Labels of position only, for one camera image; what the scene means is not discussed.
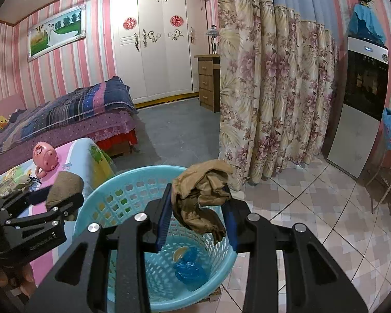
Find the left human hand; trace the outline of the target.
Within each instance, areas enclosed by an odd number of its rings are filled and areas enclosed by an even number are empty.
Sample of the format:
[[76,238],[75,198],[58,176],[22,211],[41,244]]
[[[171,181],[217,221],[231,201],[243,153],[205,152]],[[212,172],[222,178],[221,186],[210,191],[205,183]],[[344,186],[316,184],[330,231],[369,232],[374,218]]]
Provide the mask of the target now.
[[11,283],[13,288],[19,288],[20,292],[31,297],[36,291],[36,282],[32,265],[27,263],[19,268],[14,268],[13,273],[8,278],[6,272],[0,268],[0,287],[6,287]]

